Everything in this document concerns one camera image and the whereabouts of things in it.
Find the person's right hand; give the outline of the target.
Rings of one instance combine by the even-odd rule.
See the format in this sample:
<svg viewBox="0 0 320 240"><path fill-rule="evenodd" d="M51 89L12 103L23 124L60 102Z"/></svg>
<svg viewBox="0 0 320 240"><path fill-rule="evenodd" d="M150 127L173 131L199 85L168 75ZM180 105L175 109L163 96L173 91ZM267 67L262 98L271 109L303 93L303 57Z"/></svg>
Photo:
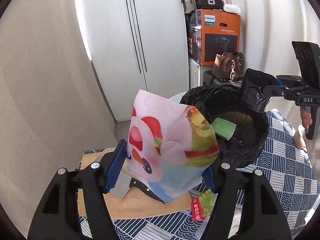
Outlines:
<svg viewBox="0 0 320 240"><path fill-rule="evenodd" d="M304 107L300 107L300 118L302 121L302 126L307 131L312 124L311 113L308 112Z"/></svg>

